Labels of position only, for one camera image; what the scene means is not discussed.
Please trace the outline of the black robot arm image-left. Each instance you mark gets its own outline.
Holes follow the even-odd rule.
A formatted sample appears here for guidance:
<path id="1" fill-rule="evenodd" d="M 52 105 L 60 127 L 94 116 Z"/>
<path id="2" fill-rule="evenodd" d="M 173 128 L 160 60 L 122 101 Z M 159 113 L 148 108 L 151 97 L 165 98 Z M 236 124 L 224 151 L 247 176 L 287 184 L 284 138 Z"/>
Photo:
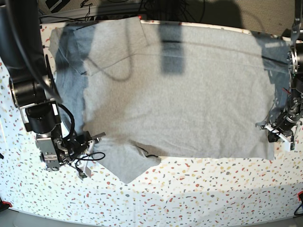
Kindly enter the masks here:
<path id="1" fill-rule="evenodd" d="M 75 119 L 63 136 L 60 110 L 66 110 L 58 93 L 49 59 L 43 52 L 35 0 L 3 0 L 0 3 L 0 57 L 9 71 L 9 88 L 15 107 L 21 112 L 27 132 L 36 134 L 36 145 L 46 170 L 73 166 L 85 175 L 94 160 L 93 147 L 101 135 L 78 135 Z"/>

